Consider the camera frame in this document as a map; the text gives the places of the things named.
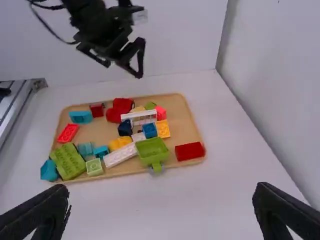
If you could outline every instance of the wooden tray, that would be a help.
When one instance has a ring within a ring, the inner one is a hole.
[[[192,142],[201,142],[202,137],[197,129],[193,115],[189,109],[188,103],[184,96],[179,93],[151,95],[151,96],[139,96],[131,97],[134,100],[135,106],[144,106],[147,102],[152,101],[157,105],[166,109],[167,120],[171,133],[170,138],[164,138],[164,143],[170,151],[169,159],[165,162],[164,166],[166,169],[177,168],[195,165],[203,162],[204,157],[178,162],[175,155],[175,146],[181,144],[187,144]],[[55,131],[53,144],[51,150],[56,149],[61,144],[57,142],[57,137],[63,131],[68,123],[72,123],[69,118],[70,111],[89,111],[90,103],[68,106],[62,110],[59,118],[59,123]],[[106,109],[112,107],[112,100],[105,102]],[[119,137],[118,135],[118,124],[107,122],[106,117],[94,118],[89,124],[82,124],[73,138],[72,142],[77,146],[79,143],[93,142],[96,147],[101,145],[108,145],[111,140]],[[141,130],[141,126],[135,126],[133,133],[137,133]],[[119,165],[111,168],[106,168],[105,163],[102,161],[104,169],[104,175],[88,177],[87,173],[84,172],[80,176],[73,180],[62,181],[58,179],[56,183],[74,183],[91,181],[103,178],[112,178],[117,176],[123,176],[128,174],[144,173],[147,171],[140,163],[138,156],[135,156]]]

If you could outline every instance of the light green lego brick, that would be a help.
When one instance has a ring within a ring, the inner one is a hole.
[[[169,150],[160,137],[153,137],[135,143],[141,163],[144,167],[159,164],[169,158]]]
[[[95,158],[86,163],[86,173],[89,177],[94,177],[104,174],[104,169],[102,168],[100,158]]]
[[[158,174],[162,172],[162,166],[159,162],[152,164],[153,171]]]
[[[84,159],[71,142],[53,150],[49,156],[56,164],[56,169],[64,181],[74,179],[86,171]]]
[[[145,108],[145,110],[152,110],[152,109],[155,109],[156,106],[157,106],[157,104],[155,104],[154,102],[148,101],[148,102],[144,105],[144,108]]]

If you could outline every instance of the dark blue lego brick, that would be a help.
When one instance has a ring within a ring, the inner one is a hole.
[[[131,136],[132,135],[132,126],[131,126],[131,121],[129,119],[123,121],[120,123],[118,126],[118,133],[119,136]]]

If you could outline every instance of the light blue lego brick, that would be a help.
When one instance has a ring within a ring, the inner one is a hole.
[[[83,158],[94,154],[94,144],[92,142],[79,143],[77,149]]]
[[[91,111],[70,111],[69,117],[74,124],[89,124],[94,119]]]
[[[93,150],[93,155],[95,155],[96,158],[100,158],[101,160],[108,153],[109,153],[109,149],[108,149],[108,147],[106,145],[96,147]]]

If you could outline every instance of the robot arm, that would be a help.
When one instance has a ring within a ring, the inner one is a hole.
[[[114,62],[136,78],[144,75],[144,55],[146,40],[138,37],[129,42],[132,33],[132,14],[144,10],[142,6],[132,5],[130,0],[118,0],[118,6],[106,8],[103,0],[61,0],[62,5],[44,6],[39,2],[46,0],[27,0],[35,16],[60,41],[77,45],[76,49],[99,64],[108,68]],[[66,8],[70,13],[70,24],[79,31],[74,41],[60,38],[38,15],[33,6],[49,10]],[[137,55],[138,69],[131,67],[130,61]]]

